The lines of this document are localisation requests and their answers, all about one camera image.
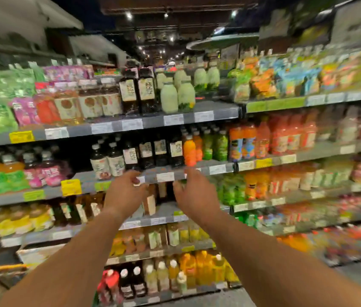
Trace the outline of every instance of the yellow price tag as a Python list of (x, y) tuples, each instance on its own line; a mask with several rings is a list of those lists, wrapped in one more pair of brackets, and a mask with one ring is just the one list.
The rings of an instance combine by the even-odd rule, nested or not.
[(35, 201), (45, 199), (44, 190), (26, 191), (23, 193), (24, 201)]
[(195, 250), (195, 246), (189, 246), (189, 247), (184, 247), (182, 248), (182, 252), (185, 253), (185, 252), (192, 252)]
[(273, 165), (273, 159), (271, 159), (271, 158), (256, 160), (256, 169), (270, 167), (272, 165)]
[(64, 197), (82, 194), (81, 181), (78, 179), (61, 181), (61, 191)]
[(9, 137), (12, 144), (35, 141), (32, 130), (9, 133)]

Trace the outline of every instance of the supermarket aisle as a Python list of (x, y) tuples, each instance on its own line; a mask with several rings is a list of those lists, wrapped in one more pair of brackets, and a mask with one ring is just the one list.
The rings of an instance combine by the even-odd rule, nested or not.
[[(361, 263), (347, 265), (335, 268), (337, 271), (345, 274), (347, 277), (361, 285)], [(189, 299), (178, 300), (166, 304), (163, 307), (255, 307), (244, 289), (238, 289), (228, 292), (220, 292), (209, 295), (197, 296)]]

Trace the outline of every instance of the white price tag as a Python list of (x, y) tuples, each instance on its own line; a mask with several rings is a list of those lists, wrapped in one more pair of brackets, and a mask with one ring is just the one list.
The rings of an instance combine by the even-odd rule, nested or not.
[(137, 177), (137, 179), (139, 180), (139, 184), (134, 184), (133, 186), (140, 186), (142, 183), (145, 183), (144, 175), (140, 175), (139, 177)]
[(348, 101), (358, 101), (361, 100), (361, 92), (349, 92), (347, 93), (347, 102)]
[(52, 234), (52, 240), (61, 240), (71, 237), (72, 237), (72, 233), (70, 230), (62, 230), (60, 232), (53, 232)]
[(165, 115), (163, 116), (163, 124), (165, 126), (183, 125), (183, 114)]
[(336, 92), (334, 94), (328, 94), (327, 95), (327, 103), (339, 103), (343, 102), (345, 99), (345, 93), (343, 92)]
[(293, 226), (286, 226), (283, 228), (283, 233), (285, 234), (289, 234), (291, 232), (295, 232), (296, 231), (296, 227), (293, 225)]
[(348, 223), (350, 222), (350, 218), (349, 217), (340, 217), (340, 223)]
[(307, 98), (307, 106), (320, 106), (324, 103), (325, 95), (315, 95)]
[(253, 209), (261, 209), (266, 206), (266, 201), (253, 201)]
[(360, 192), (361, 191), (361, 184), (360, 183), (353, 183), (351, 185), (351, 191), (356, 192), (356, 193)]
[(22, 245), (21, 237), (3, 238), (1, 239), (1, 246), (3, 248), (15, 247)]
[(141, 226), (141, 221), (130, 221), (130, 222), (125, 222), (123, 225), (124, 225), (125, 229), (131, 229), (131, 228), (142, 227), (142, 226)]
[(122, 123), (122, 130), (129, 131), (129, 130), (137, 130), (143, 129), (144, 124), (142, 122), (142, 118), (134, 118), (134, 119), (123, 119)]
[(110, 258), (106, 261), (107, 265), (116, 265), (119, 264), (119, 258)]
[(213, 111), (195, 112), (195, 123), (214, 121)]
[(227, 287), (228, 287), (227, 282), (219, 282), (216, 284), (216, 289), (218, 289), (218, 290), (227, 289)]
[(161, 182), (169, 182), (175, 180), (175, 173), (174, 172), (166, 172), (164, 174), (157, 174), (156, 180), (158, 183)]
[(122, 304), (123, 307), (135, 307), (136, 306), (136, 302), (132, 301), (132, 302), (124, 302)]
[(285, 197), (273, 198), (271, 200), (271, 205), (272, 206), (280, 206), (280, 205), (284, 205), (285, 203), (286, 203), (286, 198)]
[(149, 256), (150, 256), (151, 258), (160, 258), (160, 257), (162, 257), (162, 256), (164, 256), (164, 255), (165, 255), (165, 252), (164, 252), (163, 250), (151, 251), (151, 252), (149, 253)]
[(274, 236), (274, 233), (273, 233), (273, 231), (272, 230), (262, 230), (261, 231), (263, 234), (266, 234), (266, 235), (269, 235), (269, 236)]
[(47, 140), (69, 138), (70, 134), (66, 127), (44, 129)]
[(310, 195), (312, 199), (324, 198), (325, 191), (311, 191)]
[(291, 154), (291, 155), (280, 156), (280, 161), (281, 161), (282, 164), (290, 164), (292, 162), (296, 162), (297, 161), (297, 155), (296, 154)]
[(233, 207), (233, 209), (234, 209), (234, 212), (247, 211), (247, 210), (249, 210), (249, 204), (241, 203), (240, 205), (235, 205)]
[(159, 296), (154, 296), (154, 297), (148, 298), (148, 304), (154, 304), (154, 303), (159, 303), (159, 302), (160, 302)]
[(209, 167), (209, 174), (213, 175), (213, 174), (225, 174), (226, 171), (226, 164), (224, 165), (215, 165), (215, 166), (210, 166)]
[(91, 124), (91, 133), (93, 135), (98, 135), (100, 133), (113, 133), (112, 122), (106, 123), (95, 123)]
[(237, 165), (239, 166), (239, 171), (253, 170), (255, 168), (254, 160), (250, 162), (239, 162)]
[(340, 148), (340, 154), (352, 154), (355, 153), (355, 144), (344, 145)]
[(326, 227), (327, 221), (326, 220), (318, 220), (316, 221), (316, 227)]
[(125, 257), (125, 261), (127, 261), (127, 262), (139, 261), (139, 254), (127, 255)]
[(151, 226), (153, 225), (159, 225), (159, 224), (166, 224), (166, 217), (161, 218), (152, 218), (151, 219)]

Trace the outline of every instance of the hand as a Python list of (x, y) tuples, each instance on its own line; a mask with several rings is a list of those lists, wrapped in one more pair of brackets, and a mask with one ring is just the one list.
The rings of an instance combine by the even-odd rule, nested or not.
[(140, 172), (129, 170), (111, 182), (106, 191), (103, 211), (108, 211), (123, 223), (148, 196), (148, 184), (138, 184)]
[(216, 187), (199, 170), (187, 168), (187, 183), (184, 187), (179, 181), (173, 182), (173, 192), (182, 211), (193, 221), (199, 223), (202, 217), (220, 211)]

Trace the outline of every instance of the left hand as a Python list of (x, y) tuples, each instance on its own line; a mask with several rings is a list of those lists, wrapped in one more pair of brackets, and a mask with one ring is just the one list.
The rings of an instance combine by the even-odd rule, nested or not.
[(106, 191), (103, 211), (112, 213), (123, 223), (130, 217), (148, 196), (148, 184), (138, 184), (140, 172), (129, 170), (111, 182)]

